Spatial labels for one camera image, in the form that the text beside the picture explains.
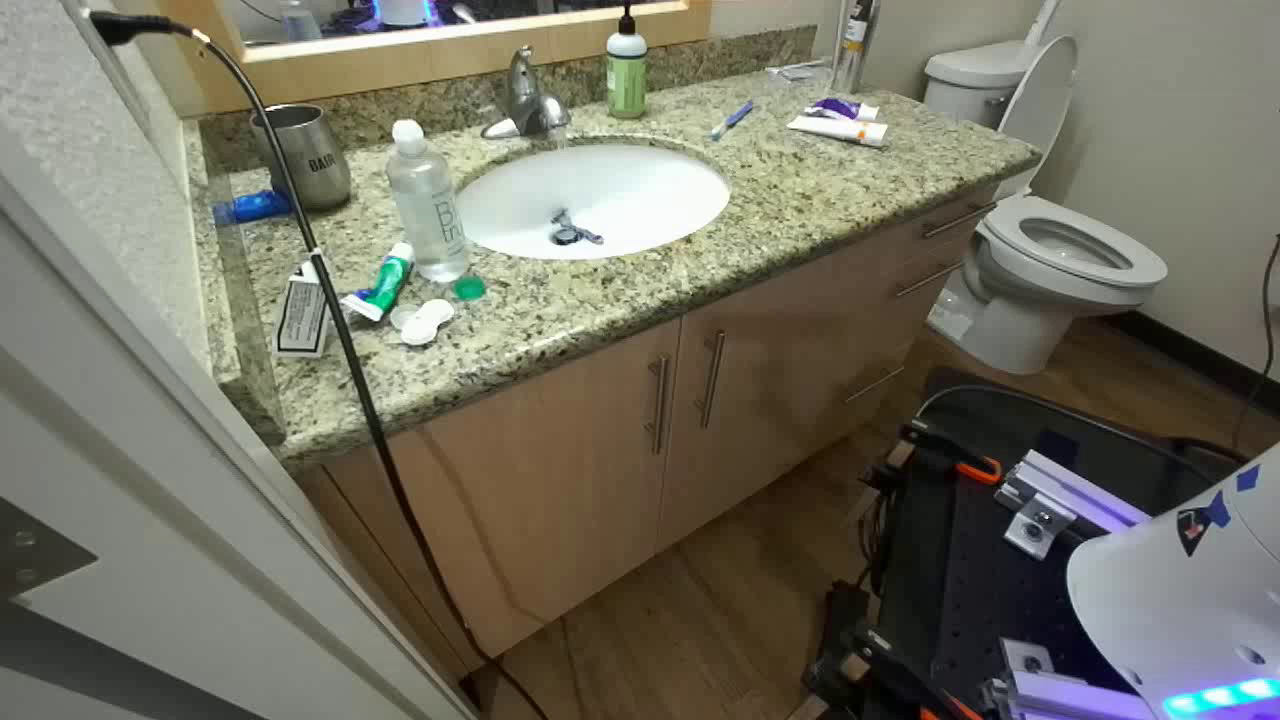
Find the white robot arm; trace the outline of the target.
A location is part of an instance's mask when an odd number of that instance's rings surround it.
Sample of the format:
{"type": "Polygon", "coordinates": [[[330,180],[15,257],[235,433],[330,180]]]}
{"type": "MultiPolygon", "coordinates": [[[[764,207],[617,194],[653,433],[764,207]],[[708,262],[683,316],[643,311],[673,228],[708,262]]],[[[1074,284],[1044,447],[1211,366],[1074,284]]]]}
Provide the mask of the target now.
{"type": "Polygon", "coordinates": [[[1280,720],[1280,445],[1068,554],[1097,650],[1161,720],[1280,720]]]}

